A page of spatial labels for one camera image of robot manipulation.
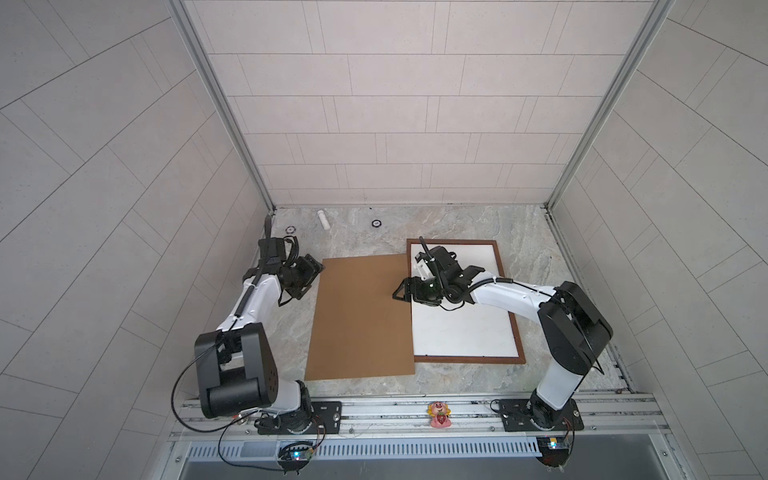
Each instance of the brown picture frame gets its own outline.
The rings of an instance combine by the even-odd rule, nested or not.
[[[502,255],[498,252],[498,243],[496,240],[442,240],[442,239],[424,239],[426,243],[432,245],[492,245],[493,253],[496,256],[496,266],[498,268],[498,274],[504,276],[504,266],[502,265]],[[419,245],[418,238],[406,239],[406,261],[408,262],[408,275],[411,273],[411,245]],[[524,365],[525,364],[525,351],[523,351],[523,343],[520,338],[520,330],[518,329],[518,321],[515,318],[514,313],[509,312],[509,323],[512,327],[512,335],[515,336],[515,345],[518,349],[517,357],[510,356],[432,356],[432,355],[414,355],[414,362],[421,363],[495,363],[502,365]]]

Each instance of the tiled wall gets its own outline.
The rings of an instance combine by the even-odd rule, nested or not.
[[[699,480],[768,478],[766,25],[678,0],[554,209]]]
[[[265,210],[161,0],[2,3],[0,477],[139,478]]]
[[[650,7],[185,5],[279,205],[547,200]]]

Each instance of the gray marble floor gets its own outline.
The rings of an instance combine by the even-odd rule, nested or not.
[[[558,245],[545,220],[545,211],[535,205],[502,207],[354,207],[328,208],[330,230],[323,230],[311,208],[280,209],[273,235],[296,228],[301,254],[318,260],[404,253],[405,238],[457,238],[496,240],[505,273],[539,285],[559,285],[571,280]],[[371,227],[381,220],[380,228]],[[317,288],[301,301],[276,310],[276,321],[266,327],[280,375],[303,379],[310,346]],[[518,317],[527,363],[525,365],[417,363],[412,376],[308,382],[313,396],[382,395],[398,393],[530,392],[544,375],[551,358],[541,327]],[[607,353],[601,356],[603,376],[592,371],[582,390],[616,389],[623,386]]]

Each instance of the white board surface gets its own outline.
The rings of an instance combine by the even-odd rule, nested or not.
[[[498,275],[492,245],[443,245],[456,252],[462,268],[481,266]],[[427,244],[430,249],[436,245]],[[422,251],[418,243],[411,245],[411,276],[417,276],[415,256]],[[443,300],[442,305],[454,309],[456,304]],[[411,303],[413,354],[417,356],[495,356],[519,357],[509,313],[495,306],[467,303],[455,312],[436,306]]]

